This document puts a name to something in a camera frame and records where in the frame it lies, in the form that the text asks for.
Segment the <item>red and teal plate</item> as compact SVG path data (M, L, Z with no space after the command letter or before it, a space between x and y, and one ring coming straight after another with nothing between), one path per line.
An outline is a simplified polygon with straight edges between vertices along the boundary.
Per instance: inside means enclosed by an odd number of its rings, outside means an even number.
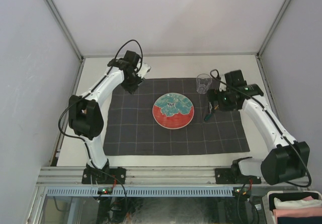
M160 96L152 107L152 115L157 124L172 130L186 127L192 121L194 113L192 101L179 93Z

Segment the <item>dark grey checked cloth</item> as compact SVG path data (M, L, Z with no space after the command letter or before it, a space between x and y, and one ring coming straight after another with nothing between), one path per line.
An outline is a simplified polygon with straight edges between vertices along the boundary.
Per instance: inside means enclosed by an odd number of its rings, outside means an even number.
M180 93L194 106L191 122L181 129L167 129L154 119L152 107L166 93ZM145 80L134 94L118 86L112 93L104 152L108 156L179 156L250 151L240 113L209 112L206 95L198 94L196 79Z

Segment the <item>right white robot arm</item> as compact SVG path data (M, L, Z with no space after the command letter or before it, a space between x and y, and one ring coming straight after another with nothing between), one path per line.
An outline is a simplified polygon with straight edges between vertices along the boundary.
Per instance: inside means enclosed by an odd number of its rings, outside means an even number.
M308 188L312 177L308 170L310 148L298 142L279 121L257 84L248 84L241 70L210 75L225 89L208 90L210 104L219 110L244 111L261 134L268 154L263 159L244 157L232 162L230 174L235 183L248 183L252 178L263 178L269 185L287 183Z

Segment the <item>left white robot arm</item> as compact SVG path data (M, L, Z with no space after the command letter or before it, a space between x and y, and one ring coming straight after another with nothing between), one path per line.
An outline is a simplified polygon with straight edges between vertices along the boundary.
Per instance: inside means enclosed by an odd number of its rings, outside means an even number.
M82 95L72 95L68 103L68 125L76 138L81 139L88 152L88 166L94 169L93 179L100 184L110 179L101 133L104 128L102 105L113 91L121 86L133 94L144 81L150 66L134 51L126 51L122 58L113 58L102 77Z

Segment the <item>gold spoon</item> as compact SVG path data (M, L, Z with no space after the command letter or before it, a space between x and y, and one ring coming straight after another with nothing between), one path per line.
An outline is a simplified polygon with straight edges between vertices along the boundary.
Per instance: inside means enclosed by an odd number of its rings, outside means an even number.
M208 121L215 113L215 110L217 109L218 105L213 107L213 106L210 106L209 107L209 113L207 113L204 117L204 121Z

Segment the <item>clear drinking glass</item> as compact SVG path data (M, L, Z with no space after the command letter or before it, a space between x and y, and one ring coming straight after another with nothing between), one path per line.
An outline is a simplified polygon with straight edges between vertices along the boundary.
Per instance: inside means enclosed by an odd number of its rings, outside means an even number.
M196 77L196 90L199 94L206 94L212 83L210 75L202 73Z

